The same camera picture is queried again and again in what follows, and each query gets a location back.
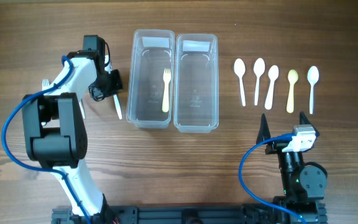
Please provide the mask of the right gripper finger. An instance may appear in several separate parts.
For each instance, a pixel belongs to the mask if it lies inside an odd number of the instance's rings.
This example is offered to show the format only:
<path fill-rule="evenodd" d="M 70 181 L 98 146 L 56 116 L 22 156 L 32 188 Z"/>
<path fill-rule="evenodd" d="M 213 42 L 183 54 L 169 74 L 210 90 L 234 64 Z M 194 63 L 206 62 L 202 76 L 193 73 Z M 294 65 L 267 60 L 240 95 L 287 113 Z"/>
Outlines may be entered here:
<path fill-rule="evenodd" d="M 315 128 L 315 126 L 309 121 L 309 119 L 307 118 L 307 116 L 305 115 L 305 113 L 303 111 L 300 112 L 300 124 L 307 124 L 307 125 L 311 125 L 315 131 L 315 135 L 316 137 L 319 137 L 319 131 Z"/>
<path fill-rule="evenodd" d="M 270 139 L 270 138 L 271 138 L 271 135 L 270 135 L 268 122 L 267 122 L 265 114 L 262 113 L 261 122 L 260 122 L 260 129 L 259 129 L 259 133 L 257 135 L 256 143 L 257 144 L 261 143 L 262 141 L 265 141 L 265 140 Z"/>

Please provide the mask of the left clear plastic container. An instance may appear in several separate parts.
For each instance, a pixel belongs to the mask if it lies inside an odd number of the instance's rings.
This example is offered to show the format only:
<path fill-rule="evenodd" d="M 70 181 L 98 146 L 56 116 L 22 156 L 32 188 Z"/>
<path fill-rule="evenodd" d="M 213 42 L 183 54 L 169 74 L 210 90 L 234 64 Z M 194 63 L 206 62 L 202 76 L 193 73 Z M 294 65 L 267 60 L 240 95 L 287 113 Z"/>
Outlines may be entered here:
<path fill-rule="evenodd" d="M 175 33 L 171 30 L 139 29 L 132 43 L 127 99 L 127 121 L 138 128 L 165 129 L 171 120 Z M 169 111 L 162 111 L 163 71 L 171 70 Z"/>

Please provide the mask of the slim white plastic fork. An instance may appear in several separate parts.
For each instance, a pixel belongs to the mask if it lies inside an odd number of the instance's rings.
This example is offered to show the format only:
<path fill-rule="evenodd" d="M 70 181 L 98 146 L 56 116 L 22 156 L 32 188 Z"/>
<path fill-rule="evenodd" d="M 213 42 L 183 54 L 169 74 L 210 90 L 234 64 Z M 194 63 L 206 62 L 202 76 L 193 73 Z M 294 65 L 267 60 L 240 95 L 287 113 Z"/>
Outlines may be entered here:
<path fill-rule="evenodd" d="M 80 107 L 80 111 L 81 111 L 81 115 L 83 119 L 86 119 L 86 114 L 85 114 L 85 110 L 84 110 L 84 106 L 83 106 L 83 101 L 80 100 L 79 102 L 79 107 Z"/>

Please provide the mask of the yellow plastic spoon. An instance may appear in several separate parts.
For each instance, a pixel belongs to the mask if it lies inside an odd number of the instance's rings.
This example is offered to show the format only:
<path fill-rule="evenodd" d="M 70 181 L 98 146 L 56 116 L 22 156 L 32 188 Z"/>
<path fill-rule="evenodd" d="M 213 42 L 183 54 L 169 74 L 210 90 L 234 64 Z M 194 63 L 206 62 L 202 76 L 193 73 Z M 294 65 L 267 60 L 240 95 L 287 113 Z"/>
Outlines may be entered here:
<path fill-rule="evenodd" d="M 288 99 L 287 99 L 287 112 L 293 113 L 294 112 L 294 86 L 295 83 L 298 81 L 298 73 L 296 70 L 290 70 L 288 72 L 288 81 L 290 87 L 289 87 Z"/>

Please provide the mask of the clear white plastic fork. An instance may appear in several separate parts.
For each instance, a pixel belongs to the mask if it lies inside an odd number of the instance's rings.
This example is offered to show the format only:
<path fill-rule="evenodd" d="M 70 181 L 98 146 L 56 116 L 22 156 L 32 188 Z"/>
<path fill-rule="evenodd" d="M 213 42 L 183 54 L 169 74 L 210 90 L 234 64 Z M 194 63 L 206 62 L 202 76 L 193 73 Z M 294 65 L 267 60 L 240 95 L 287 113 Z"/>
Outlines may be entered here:
<path fill-rule="evenodd" d="M 48 79 L 42 80 L 42 91 L 49 89 L 50 82 Z"/>

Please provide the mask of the right clear plastic container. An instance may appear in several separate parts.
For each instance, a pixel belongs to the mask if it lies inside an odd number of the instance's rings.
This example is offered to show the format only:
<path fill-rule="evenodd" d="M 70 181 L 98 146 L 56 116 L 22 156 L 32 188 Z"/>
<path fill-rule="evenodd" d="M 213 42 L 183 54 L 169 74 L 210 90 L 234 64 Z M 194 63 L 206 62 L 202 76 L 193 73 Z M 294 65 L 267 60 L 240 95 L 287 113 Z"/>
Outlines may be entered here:
<path fill-rule="evenodd" d="M 177 37 L 173 122 L 181 133 L 210 133 L 219 125 L 218 56 L 213 34 Z"/>

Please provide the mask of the translucent white plastic spoon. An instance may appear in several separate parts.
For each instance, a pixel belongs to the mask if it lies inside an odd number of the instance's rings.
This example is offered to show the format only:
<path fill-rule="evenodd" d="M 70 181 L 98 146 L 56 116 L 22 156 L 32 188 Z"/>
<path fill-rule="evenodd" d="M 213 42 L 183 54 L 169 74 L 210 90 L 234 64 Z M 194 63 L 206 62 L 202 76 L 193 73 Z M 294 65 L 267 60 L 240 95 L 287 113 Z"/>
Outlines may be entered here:
<path fill-rule="evenodd" d="M 314 86 L 319 80 L 319 71 L 316 66 L 310 67 L 307 74 L 307 80 L 310 83 L 310 106 L 309 112 L 313 114 L 314 111 Z"/>

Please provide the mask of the wide white plastic spoon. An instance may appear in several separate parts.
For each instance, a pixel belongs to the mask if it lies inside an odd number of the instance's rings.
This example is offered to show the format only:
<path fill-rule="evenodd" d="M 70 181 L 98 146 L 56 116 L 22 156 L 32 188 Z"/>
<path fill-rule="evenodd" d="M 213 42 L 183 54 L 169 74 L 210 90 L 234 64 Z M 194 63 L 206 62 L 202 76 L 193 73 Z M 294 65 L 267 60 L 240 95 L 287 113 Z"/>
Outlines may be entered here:
<path fill-rule="evenodd" d="M 278 76 L 279 76 L 278 66 L 272 65 L 268 71 L 268 77 L 270 79 L 270 83 L 269 83 L 267 97 L 266 97 L 265 105 L 264 105 L 266 110 L 272 109 L 274 84 L 275 84 L 275 81 L 278 78 Z"/>

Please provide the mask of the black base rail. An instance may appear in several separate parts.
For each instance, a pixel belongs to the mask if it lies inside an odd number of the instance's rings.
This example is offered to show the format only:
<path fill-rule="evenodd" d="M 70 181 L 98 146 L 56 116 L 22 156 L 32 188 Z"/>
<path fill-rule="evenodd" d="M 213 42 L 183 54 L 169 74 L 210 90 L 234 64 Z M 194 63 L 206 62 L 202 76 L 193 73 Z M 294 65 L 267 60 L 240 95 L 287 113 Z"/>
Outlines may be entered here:
<path fill-rule="evenodd" d="M 302 223 L 295 217 L 261 204 L 212 207 L 136 207 L 111 206 L 116 223 L 191 223 L 198 218 L 202 223 Z M 325 204 L 314 203 L 297 212 L 307 223 L 328 223 Z M 51 223 L 75 223 L 70 208 L 52 210 Z"/>

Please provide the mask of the yellow plastic fork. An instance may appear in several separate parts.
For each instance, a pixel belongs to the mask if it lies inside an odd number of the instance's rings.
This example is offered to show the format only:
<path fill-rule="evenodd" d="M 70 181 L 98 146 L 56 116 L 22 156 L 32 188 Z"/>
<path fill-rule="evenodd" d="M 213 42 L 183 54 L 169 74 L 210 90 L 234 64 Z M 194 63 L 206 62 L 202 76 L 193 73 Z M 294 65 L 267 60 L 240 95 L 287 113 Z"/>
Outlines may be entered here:
<path fill-rule="evenodd" d="M 162 111 L 167 113 L 169 111 L 169 84 L 171 80 L 171 70 L 165 68 L 163 71 L 163 82 L 164 82 L 164 91 L 163 91 L 163 100 L 162 100 Z"/>

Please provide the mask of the clear plastic container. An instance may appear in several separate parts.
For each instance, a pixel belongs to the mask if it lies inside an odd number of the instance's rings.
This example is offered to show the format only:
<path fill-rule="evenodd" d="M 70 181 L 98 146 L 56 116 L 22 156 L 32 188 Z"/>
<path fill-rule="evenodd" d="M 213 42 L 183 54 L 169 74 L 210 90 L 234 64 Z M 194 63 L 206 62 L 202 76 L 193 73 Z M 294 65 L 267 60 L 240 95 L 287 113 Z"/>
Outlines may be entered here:
<path fill-rule="evenodd" d="M 165 129 L 171 120 L 175 33 L 171 30 L 139 29 L 132 43 L 127 99 L 127 121 L 138 128 Z M 169 111 L 162 111 L 163 71 L 171 70 Z"/>
<path fill-rule="evenodd" d="M 173 122 L 181 133 L 210 133 L 219 125 L 218 56 L 213 34 L 177 37 Z"/>

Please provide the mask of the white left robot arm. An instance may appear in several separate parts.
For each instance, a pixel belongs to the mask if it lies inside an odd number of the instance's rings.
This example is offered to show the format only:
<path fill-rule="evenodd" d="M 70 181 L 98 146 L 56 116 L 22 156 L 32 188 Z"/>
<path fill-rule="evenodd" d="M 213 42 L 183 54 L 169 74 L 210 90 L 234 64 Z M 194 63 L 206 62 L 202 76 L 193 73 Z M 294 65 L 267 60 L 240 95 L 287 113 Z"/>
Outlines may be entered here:
<path fill-rule="evenodd" d="M 59 181 L 71 202 L 73 223 L 118 222 L 87 168 L 88 139 L 79 106 L 89 86 L 109 85 L 104 59 L 98 50 L 70 52 L 48 90 L 22 100 L 27 155 Z"/>

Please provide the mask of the cream plastic spoon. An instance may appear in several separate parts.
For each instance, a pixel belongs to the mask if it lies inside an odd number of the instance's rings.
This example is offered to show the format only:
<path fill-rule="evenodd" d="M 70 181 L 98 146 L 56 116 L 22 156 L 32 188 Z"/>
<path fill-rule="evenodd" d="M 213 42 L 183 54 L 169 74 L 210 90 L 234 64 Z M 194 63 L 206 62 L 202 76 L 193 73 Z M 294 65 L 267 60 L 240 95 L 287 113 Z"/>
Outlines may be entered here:
<path fill-rule="evenodd" d="M 246 72 L 246 66 L 242 59 L 237 58 L 234 62 L 234 73 L 237 75 L 239 79 L 239 88 L 240 88 L 240 96 L 241 96 L 241 103 L 242 106 L 246 106 L 246 96 L 244 92 L 244 82 L 243 82 L 243 76 Z"/>

